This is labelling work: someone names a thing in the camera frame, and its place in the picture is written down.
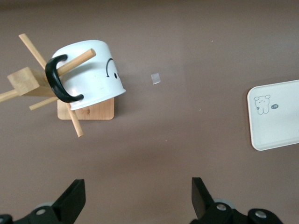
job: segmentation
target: mug handle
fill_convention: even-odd
[[[79,94],[74,97],[68,94],[68,92],[65,90],[65,88],[63,87],[59,79],[56,66],[60,61],[65,61],[66,59],[67,59],[67,55],[59,55],[57,57],[50,59],[46,64],[45,72],[46,72],[47,80],[51,86],[51,89],[58,97],[58,99],[66,103],[71,103],[71,102],[82,100],[84,96],[82,94]]]

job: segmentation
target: small clear plastic piece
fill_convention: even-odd
[[[151,76],[151,80],[153,81],[153,84],[157,84],[161,82],[159,73],[155,73],[150,76]]]

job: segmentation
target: brown table surface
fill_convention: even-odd
[[[0,214],[21,218],[84,178],[76,223],[188,224],[199,176],[241,213],[298,223],[298,144],[256,151],[246,101],[252,87],[298,79],[297,0],[1,1],[0,21],[0,92],[10,73],[40,68],[22,33],[46,59],[107,42],[127,90],[112,120],[81,121],[79,139],[55,103],[1,103]]]

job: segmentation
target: metal screw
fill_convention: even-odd
[[[217,205],[217,209],[220,211],[225,211],[226,210],[226,206],[224,204],[218,204]]]
[[[39,215],[42,215],[43,213],[46,212],[46,209],[40,209],[36,212],[36,214],[39,216]]]
[[[255,214],[259,218],[266,218],[267,217],[266,213],[264,213],[263,211],[256,211]]]

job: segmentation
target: mug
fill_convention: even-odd
[[[57,69],[92,48],[96,56],[65,75]],[[71,110],[81,109],[123,94],[114,60],[108,45],[88,40],[65,46],[54,53],[46,65],[46,76],[55,95],[71,104]]]

